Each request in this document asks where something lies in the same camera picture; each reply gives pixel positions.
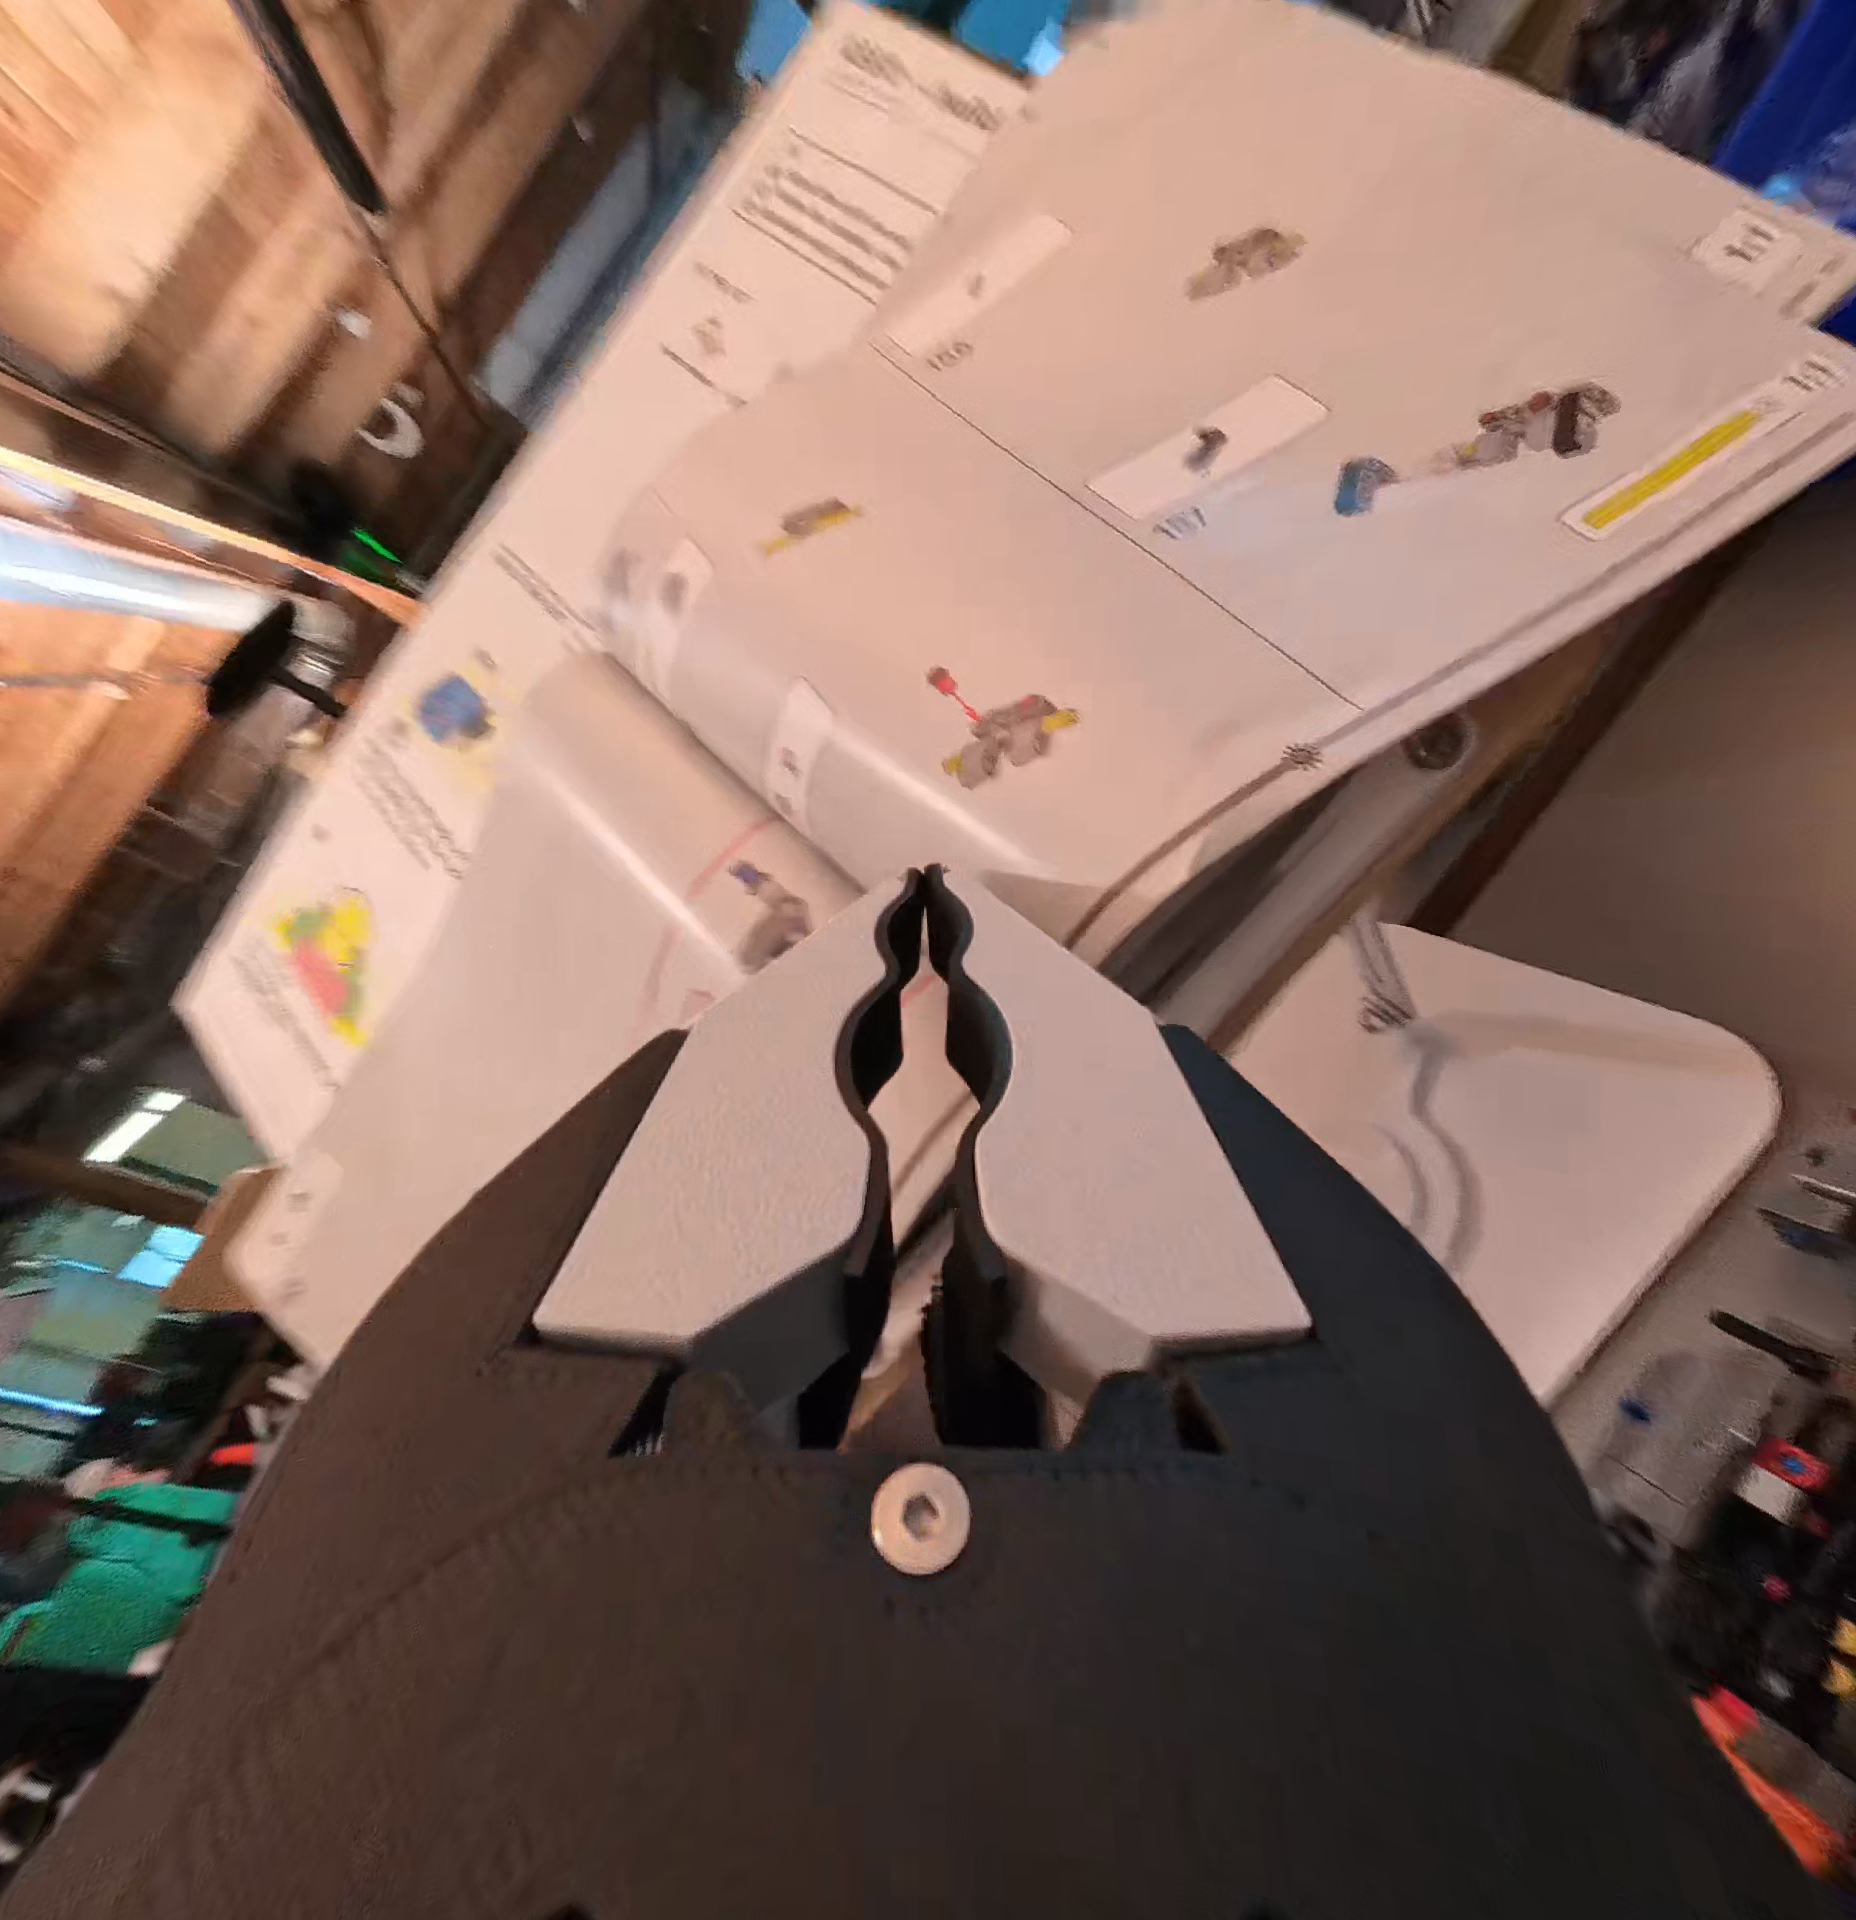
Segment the green container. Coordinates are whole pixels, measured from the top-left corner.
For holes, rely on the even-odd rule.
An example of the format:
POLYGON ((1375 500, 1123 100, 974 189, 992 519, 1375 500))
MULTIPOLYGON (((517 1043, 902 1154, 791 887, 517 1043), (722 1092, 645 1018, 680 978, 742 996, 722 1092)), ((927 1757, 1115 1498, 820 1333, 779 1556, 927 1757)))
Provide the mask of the green container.
POLYGON ((132 1677, 194 1612, 237 1521, 232 1491, 159 1482, 103 1489, 68 1524, 45 1598, 0 1617, 0 1667, 132 1677))

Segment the silver ventilation duct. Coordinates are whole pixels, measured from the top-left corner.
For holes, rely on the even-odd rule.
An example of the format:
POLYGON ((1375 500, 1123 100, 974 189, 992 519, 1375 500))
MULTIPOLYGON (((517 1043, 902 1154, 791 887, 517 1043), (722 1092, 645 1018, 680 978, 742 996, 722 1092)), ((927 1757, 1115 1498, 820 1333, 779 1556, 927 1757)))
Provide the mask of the silver ventilation duct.
POLYGON ((224 582, 207 572, 139 559, 0 515, 0 601, 57 613, 99 613, 243 635, 285 590, 224 582))

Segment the partly built lego car model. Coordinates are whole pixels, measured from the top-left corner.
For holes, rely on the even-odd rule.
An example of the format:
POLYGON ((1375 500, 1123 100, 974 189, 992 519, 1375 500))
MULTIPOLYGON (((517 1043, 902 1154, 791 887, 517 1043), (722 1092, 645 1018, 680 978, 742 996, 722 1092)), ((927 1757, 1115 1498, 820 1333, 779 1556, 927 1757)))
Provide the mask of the partly built lego car model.
POLYGON ((1850 1330, 1712 1306, 1643 1363, 1588 1478, 1704 1742, 1856 1915, 1856 1107, 1757 1223, 1850 1286, 1850 1330))

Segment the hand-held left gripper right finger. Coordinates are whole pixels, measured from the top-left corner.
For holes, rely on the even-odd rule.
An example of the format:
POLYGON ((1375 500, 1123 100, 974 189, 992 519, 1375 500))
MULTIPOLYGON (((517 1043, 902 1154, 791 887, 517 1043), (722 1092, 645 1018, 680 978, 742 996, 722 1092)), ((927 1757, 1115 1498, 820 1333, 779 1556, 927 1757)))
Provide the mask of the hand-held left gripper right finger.
POLYGON ((924 875, 947 1057, 974 1099, 924 1370, 950 1446, 1036 1446, 1049 1402, 1253 1354, 1312 1317, 1172 1048, 1095 966, 950 868, 924 875))

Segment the white instruction booklet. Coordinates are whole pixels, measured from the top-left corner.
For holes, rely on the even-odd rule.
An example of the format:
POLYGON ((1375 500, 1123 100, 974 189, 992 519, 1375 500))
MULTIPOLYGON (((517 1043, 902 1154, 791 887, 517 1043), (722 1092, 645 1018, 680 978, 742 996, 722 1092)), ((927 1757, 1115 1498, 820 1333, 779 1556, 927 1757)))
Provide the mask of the white instruction booklet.
POLYGON ((1856 231, 1308 4, 942 137, 833 10, 203 951, 329 1362, 654 1032, 949 863, 1245 1000, 1255 843, 1856 454, 1856 231))

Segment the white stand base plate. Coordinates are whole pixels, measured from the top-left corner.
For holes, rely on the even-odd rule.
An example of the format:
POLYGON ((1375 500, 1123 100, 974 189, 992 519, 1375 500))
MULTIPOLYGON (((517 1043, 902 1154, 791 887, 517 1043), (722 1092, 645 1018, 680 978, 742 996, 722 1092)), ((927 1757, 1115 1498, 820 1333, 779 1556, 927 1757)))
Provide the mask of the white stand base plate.
POLYGON ((1524 683, 1423 723, 1197 856, 1110 969, 1421 1240, 1561 1407, 1775 1139, 1760 1052, 1709 1022, 1416 930, 1414 870, 1561 740, 1524 683))

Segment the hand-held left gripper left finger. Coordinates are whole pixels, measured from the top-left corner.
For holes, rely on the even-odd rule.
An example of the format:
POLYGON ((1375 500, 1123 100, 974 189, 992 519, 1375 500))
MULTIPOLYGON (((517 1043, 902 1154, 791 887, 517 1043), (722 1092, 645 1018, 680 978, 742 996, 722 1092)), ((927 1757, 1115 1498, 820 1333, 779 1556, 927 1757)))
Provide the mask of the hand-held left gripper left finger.
POLYGON ((721 1374, 838 1448, 892 1302, 874 1106, 906 1059, 924 875, 874 889, 697 1022, 535 1309, 564 1348, 721 1374))

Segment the blue plastic bin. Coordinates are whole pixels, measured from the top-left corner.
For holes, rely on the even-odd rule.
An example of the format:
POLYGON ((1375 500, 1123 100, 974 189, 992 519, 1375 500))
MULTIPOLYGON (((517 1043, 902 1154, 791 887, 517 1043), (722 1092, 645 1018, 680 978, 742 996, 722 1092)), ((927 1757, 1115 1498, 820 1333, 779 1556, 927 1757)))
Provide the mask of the blue plastic bin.
POLYGON ((1698 246, 1719 279, 1856 348, 1856 3, 1802 4, 1778 58, 1712 148, 1740 204, 1698 246))

